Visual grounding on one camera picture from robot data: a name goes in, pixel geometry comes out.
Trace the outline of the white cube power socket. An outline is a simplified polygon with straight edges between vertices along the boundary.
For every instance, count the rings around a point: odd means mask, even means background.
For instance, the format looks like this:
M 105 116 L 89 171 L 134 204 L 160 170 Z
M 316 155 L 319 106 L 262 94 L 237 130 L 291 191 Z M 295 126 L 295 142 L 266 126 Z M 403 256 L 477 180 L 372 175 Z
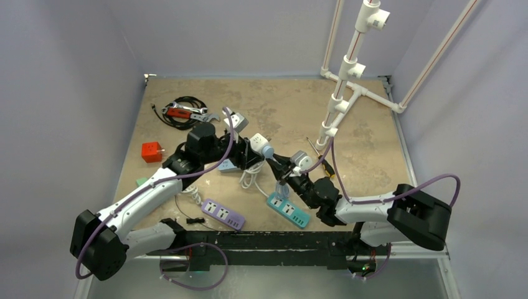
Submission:
M 260 133 L 256 133 L 250 138 L 250 146 L 252 150 L 265 158 L 271 158 L 273 156 L 274 149 L 270 145 L 270 142 Z

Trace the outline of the red cube socket adapter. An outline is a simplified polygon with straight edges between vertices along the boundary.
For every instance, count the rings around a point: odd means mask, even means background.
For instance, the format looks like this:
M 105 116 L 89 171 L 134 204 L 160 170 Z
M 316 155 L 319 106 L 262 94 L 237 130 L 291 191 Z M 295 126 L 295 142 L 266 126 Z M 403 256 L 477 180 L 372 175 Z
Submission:
M 158 141 L 152 141 L 141 145 L 141 157 L 146 163 L 160 163 L 167 153 Z

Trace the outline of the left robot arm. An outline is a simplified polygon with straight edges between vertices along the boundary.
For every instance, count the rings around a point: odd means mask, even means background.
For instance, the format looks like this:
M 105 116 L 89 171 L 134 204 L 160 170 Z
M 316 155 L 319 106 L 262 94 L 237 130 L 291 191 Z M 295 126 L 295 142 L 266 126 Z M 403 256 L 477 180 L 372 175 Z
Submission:
M 264 161 L 268 140 L 259 134 L 243 138 L 239 133 L 234 123 L 227 125 L 221 137 L 214 125 L 197 125 L 145 183 L 98 212 L 79 213 L 70 243 L 70 253 L 77 259 L 75 276 L 106 280 L 139 255 L 155 250 L 181 253 L 186 246 L 185 230 L 175 220 L 163 219 L 140 230 L 135 226 L 226 159 L 242 170 Z

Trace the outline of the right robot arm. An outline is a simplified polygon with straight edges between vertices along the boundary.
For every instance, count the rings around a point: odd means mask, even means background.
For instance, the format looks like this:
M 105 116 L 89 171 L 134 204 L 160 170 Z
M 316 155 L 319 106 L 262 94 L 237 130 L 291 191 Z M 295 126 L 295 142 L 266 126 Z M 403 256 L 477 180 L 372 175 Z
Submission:
M 396 190 L 378 196 L 346 198 L 330 178 L 311 180 L 289 157 L 276 154 L 266 161 L 275 179 L 316 210 L 322 223 L 356 225 L 349 244 L 359 254 L 407 240 L 428 250 L 445 248 L 452 206 L 418 187 L 399 184 Z

